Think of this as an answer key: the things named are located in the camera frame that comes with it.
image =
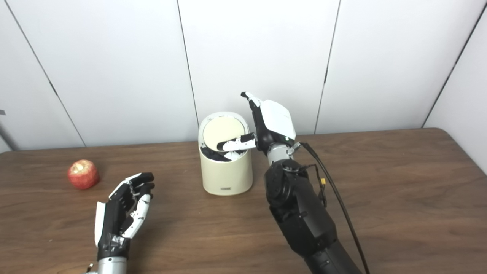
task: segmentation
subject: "white wall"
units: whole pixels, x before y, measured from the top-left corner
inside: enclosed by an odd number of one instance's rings
[[[5,143],[5,140],[0,136],[0,153],[10,151],[10,147]]]
[[[418,128],[485,0],[344,0],[316,133]]]
[[[179,0],[201,122],[234,111],[253,124],[240,92],[287,107],[298,134],[318,115],[338,0]]]
[[[16,149],[83,142],[4,1],[0,1],[0,129]]]
[[[8,0],[86,145],[195,140],[176,0]]]
[[[487,173],[487,15],[484,13],[425,127],[447,131]]]

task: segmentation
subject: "cream trash can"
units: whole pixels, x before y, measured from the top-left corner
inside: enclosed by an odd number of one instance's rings
[[[250,151],[218,152],[217,144],[248,134],[242,116],[233,112],[217,112],[200,125],[198,144],[204,189],[214,195],[243,193],[252,186]]]

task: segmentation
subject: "red apple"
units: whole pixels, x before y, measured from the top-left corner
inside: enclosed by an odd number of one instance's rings
[[[98,170],[93,162],[79,160],[74,162],[68,170],[69,181],[78,189],[90,188],[100,180]]]

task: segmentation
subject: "robotic hand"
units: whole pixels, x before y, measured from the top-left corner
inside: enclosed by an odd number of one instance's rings
[[[256,133],[221,142],[217,148],[234,151],[256,147],[264,152],[270,165],[264,176],[269,209],[289,246],[304,258],[311,273],[361,274],[338,240],[335,223],[310,184],[308,166],[293,160],[301,143],[295,143],[289,111],[248,92],[241,95],[250,104]]]
[[[144,222],[154,188],[152,173],[125,178],[110,194],[107,203],[98,202],[94,241],[98,247],[98,271],[88,274],[125,274],[130,241]]]

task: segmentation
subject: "silver metal joint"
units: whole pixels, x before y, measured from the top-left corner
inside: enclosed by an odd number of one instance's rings
[[[290,149],[286,150],[286,153],[291,156],[292,154],[294,154],[294,152],[296,152],[296,150],[298,150],[300,147],[301,147],[301,143],[300,142],[297,142],[295,143]]]

